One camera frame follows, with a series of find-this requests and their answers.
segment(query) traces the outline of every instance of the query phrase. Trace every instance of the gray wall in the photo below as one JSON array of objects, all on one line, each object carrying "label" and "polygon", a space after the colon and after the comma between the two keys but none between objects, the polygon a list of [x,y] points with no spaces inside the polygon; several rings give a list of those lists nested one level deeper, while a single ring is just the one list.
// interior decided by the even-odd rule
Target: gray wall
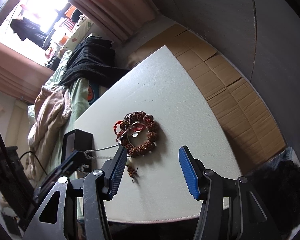
[{"label": "gray wall", "polygon": [[251,82],[300,160],[300,19],[285,0],[152,0]]}]

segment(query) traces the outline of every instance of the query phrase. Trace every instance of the black cable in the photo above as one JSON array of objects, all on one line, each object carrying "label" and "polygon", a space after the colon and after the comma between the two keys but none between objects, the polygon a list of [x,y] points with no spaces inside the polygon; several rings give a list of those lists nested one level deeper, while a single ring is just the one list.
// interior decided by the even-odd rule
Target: black cable
[{"label": "black cable", "polygon": [[48,174],[46,173],[45,169],[44,169],[43,166],[41,165],[41,163],[40,163],[40,161],[39,161],[37,155],[35,155],[35,153],[34,153],[33,151],[27,151],[27,152],[25,152],[23,155],[21,155],[20,160],[21,160],[21,158],[22,158],[23,156],[25,156],[25,155],[28,154],[28,153],[32,153],[32,154],[34,155],[34,157],[37,159],[37,161],[38,161],[40,167],[43,169],[43,172],[46,174],[46,176],[48,176]]},{"label": "black cable", "polygon": [[18,187],[19,187],[19,189],[21,190],[21,192],[23,193],[23,195],[24,195],[24,196],[32,203],[32,205],[33,205],[34,207],[37,207],[37,206],[38,206],[37,203],[33,200],[32,196],[30,196],[30,195],[27,193],[25,187],[24,187],[24,186],[22,185],[22,183],[19,181],[18,175],[17,175],[15,169],[13,168],[12,163],[11,163],[11,160],[10,160],[10,158],[9,158],[9,156],[8,156],[8,151],[7,151],[6,146],[4,145],[4,141],[3,141],[3,139],[2,139],[1,134],[0,134],[0,149],[1,149],[3,155],[4,155],[5,159],[6,159],[7,165],[8,165],[8,167],[9,167],[9,169],[10,169],[10,171],[11,171],[11,173],[12,173],[12,175],[13,175],[13,177],[14,177],[14,179],[15,179],[15,181],[16,181]]}]

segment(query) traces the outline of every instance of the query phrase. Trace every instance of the black blanket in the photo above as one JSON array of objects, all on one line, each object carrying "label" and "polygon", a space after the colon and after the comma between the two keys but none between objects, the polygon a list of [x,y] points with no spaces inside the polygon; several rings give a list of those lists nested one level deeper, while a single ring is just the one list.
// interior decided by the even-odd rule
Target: black blanket
[{"label": "black blanket", "polygon": [[87,78],[91,82],[110,88],[129,72],[114,67],[114,50],[111,41],[97,37],[86,38],[78,44],[67,63],[67,70],[59,85],[70,85],[78,78]]}]

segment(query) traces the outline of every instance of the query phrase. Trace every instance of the blue gripper pad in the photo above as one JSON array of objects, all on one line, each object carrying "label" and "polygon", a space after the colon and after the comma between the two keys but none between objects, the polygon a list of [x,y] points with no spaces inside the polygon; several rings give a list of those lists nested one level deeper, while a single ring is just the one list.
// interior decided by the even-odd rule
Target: blue gripper pad
[{"label": "blue gripper pad", "polygon": [[112,199],[113,196],[116,195],[118,192],[118,188],[121,182],[124,168],[126,167],[126,163],[127,163],[127,150],[123,148],[123,152],[119,155],[113,173],[110,177],[110,181],[111,181],[110,192],[109,192],[110,199]]},{"label": "blue gripper pad", "polygon": [[189,193],[196,200],[198,200],[200,196],[198,177],[195,174],[195,171],[183,146],[179,149],[179,163],[183,172],[183,176],[186,179]]}]

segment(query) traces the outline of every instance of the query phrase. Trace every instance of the metal chain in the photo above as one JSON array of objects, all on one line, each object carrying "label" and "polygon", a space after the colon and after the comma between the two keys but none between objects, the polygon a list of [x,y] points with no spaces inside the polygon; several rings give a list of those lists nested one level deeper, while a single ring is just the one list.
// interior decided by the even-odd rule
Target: metal chain
[{"label": "metal chain", "polygon": [[121,144],[118,143],[118,144],[116,144],[116,145],[112,145],[112,146],[109,146],[109,147],[106,147],[106,148],[95,149],[95,150],[86,150],[86,151],[84,151],[83,153],[84,153],[84,156],[85,156],[88,160],[90,160],[92,156],[87,155],[87,153],[98,152],[98,151],[110,149],[110,148],[113,148],[113,147],[117,147],[117,146],[120,146],[120,145],[121,145]]},{"label": "metal chain", "polygon": [[91,157],[91,160],[110,160],[110,159],[113,159],[114,157],[113,156],[90,156]]}]

